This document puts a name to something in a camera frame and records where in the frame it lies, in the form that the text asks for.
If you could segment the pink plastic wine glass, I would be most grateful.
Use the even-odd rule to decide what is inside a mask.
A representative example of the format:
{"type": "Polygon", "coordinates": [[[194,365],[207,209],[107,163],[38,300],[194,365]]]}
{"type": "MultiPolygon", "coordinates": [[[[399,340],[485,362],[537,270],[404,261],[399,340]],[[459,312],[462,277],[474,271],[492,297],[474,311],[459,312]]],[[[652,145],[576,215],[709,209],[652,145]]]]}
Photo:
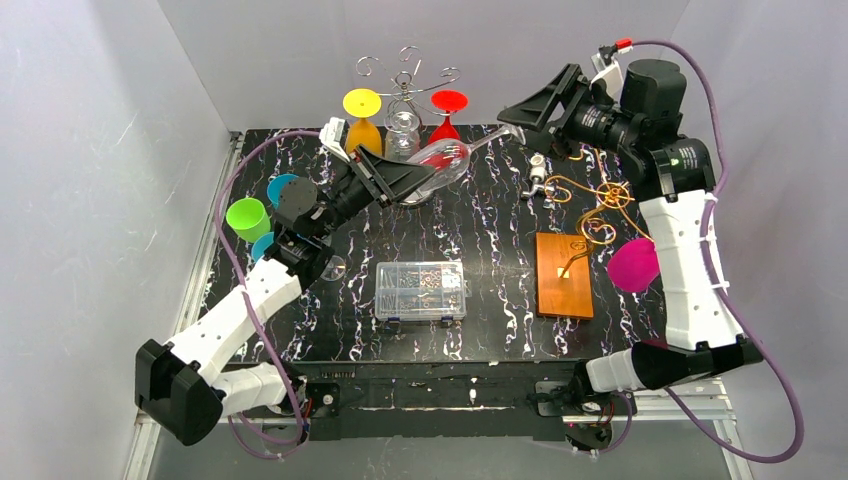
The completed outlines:
{"type": "Polygon", "coordinates": [[[647,238],[627,242],[611,257],[607,273],[611,283],[625,292],[647,290],[660,276],[654,242],[647,238]]]}

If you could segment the clear glass wine glass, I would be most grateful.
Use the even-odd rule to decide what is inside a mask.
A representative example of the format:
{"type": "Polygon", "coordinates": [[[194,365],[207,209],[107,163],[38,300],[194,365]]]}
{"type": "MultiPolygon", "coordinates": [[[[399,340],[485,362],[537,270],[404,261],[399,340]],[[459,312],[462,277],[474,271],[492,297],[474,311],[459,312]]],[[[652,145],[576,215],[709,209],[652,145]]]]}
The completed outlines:
{"type": "Polygon", "coordinates": [[[521,127],[504,124],[487,136],[472,143],[448,138],[434,142],[413,154],[408,163],[430,166],[435,174],[427,180],[416,192],[428,195],[458,180],[470,166],[472,154],[490,142],[501,138],[511,137],[520,144],[525,143],[525,134],[521,127]]]}
{"type": "Polygon", "coordinates": [[[327,282],[335,282],[345,276],[347,266],[345,261],[338,255],[333,255],[329,260],[320,278],[327,282]]]}

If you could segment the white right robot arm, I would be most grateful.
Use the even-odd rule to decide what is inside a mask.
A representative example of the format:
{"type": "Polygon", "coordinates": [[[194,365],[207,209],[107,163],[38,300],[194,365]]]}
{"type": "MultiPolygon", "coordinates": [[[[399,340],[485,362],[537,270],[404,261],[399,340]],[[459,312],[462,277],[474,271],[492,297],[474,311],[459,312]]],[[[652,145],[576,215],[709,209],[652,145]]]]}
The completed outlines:
{"type": "Polygon", "coordinates": [[[680,132],[686,77],[661,59],[638,59],[620,70],[615,57],[630,47],[627,39],[601,47],[594,77],[566,65],[497,116],[546,156],[565,156],[575,143],[616,155],[652,237],[667,308],[662,341],[579,362],[568,384],[534,395],[541,406],[576,407],[616,391],[662,389],[763,360],[724,301],[728,285],[711,211],[719,181],[707,146],[680,132]]]}

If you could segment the green plastic wine glass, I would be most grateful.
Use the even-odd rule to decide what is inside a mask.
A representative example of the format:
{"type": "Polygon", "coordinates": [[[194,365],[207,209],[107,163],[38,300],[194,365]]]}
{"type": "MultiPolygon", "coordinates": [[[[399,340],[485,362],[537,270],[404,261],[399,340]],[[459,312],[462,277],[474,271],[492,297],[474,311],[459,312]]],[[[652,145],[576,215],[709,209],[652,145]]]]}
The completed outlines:
{"type": "Polygon", "coordinates": [[[255,243],[271,231],[266,207],[254,197],[233,202],[225,212],[225,221],[240,239],[248,243],[255,243]]]}

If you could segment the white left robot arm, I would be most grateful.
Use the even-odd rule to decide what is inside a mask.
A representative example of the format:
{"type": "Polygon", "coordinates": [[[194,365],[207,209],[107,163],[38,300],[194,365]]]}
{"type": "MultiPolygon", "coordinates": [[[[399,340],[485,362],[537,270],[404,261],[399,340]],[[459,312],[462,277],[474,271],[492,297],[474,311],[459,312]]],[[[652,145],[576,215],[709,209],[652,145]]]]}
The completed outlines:
{"type": "Polygon", "coordinates": [[[386,208],[422,187],[436,173],[431,165],[382,158],[359,146],[348,154],[339,140],[344,120],[333,117],[318,132],[322,145],[341,162],[328,191],[296,177],[282,187],[272,212],[272,244],[249,272],[205,315],[163,343],[144,343],[135,357],[136,406],[192,446],[224,418],[257,408],[290,411],[306,425],[307,397],[297,372],[270,352],[269,361],[226,370],[233,354],[253,335],[267,349],[268,319],[298,300],[326,270],[334,251],[326,238],[373,203],[386,208]]]}

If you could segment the blue plastic wine glass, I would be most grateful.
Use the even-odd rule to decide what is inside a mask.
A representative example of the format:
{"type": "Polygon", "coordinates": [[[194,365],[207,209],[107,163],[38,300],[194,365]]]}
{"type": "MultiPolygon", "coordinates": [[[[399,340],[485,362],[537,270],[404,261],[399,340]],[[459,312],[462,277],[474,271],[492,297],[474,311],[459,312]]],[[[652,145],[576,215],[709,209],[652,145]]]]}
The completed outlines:
{"type": "Polygon", "coordinates": [[[298,176],[290,173],[280,174],[274,177],[266,188],[266,195],[274,209],[279,206],[282,190],[298,176]]]}
{"type": "Polygon", "coordinates": [[[268,232],[258,238],[251,247],[251,258],[254,263],[260,261],[265,255],[266,251],[273,245],[274,243],[274,233],[268,232]]]}

